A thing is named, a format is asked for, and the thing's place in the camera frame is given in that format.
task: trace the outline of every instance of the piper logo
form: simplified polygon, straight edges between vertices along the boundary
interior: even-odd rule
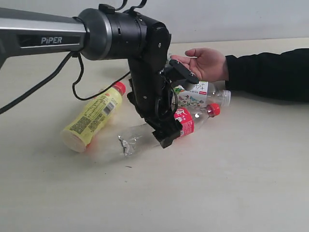
[[[41,38],[41,45],[46,44],[61,44],[62,43],[62,37],[42,37]]]

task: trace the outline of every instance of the clear plastic bottle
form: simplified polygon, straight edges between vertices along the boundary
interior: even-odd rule
[[[179,108],[174,116],[183,125],[183,130],[181,131],[181,137],[183,137],[200,129],[208,118],[219,114],[220,106],[213,103],[206,108]],[[153,131],[154,129],[148,124],[130,127],[118,133],[117,136],[108,137],[100,141],[100,147],[104,149],[105,154],[112,153],[112,155],[116,155],[115,153],[118,153],[128,157],[160,145],[153,136]]]
[[[228,106],[231,101],[231,92],[218,90],[213,83],[200,81],[190,91],[184,90],[181,86],[176,87],[178,105],[182,107],[206,107],[208,104],[217,103],[221,107]]]
[[[117,82],[105,93],[91,99],[77,118],[61,132],[64,144],[76,152],[86,151],[96,133],[121,105],[125,92],[126,86]]]

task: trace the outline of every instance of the black sleeve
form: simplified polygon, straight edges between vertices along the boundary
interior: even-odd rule
[[[262,97],[309,102],[309,48],[278,54],[226,57],[229,90]]]

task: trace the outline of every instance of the robotic arm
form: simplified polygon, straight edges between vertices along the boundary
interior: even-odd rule
[[[166,26],[135,11],[119,13],[107,4],[86,9],[78,17],[0,8],[0,68],[8,57],[56,52],[81,53],[89,60],[127,59],[132,92],[129,101],[163,148],[180,136],[174,119],[173,86],[190,89],[198,78],[176,60],[167,65],[171,35]]]

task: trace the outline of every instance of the yellow bottle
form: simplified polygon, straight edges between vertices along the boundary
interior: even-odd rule
[[[76,152],[84,152],[95,134],[102,129],[121,105],[126,86],[117,82],[105,93],[90,100],[78,117],[61,132],[64,144]]]

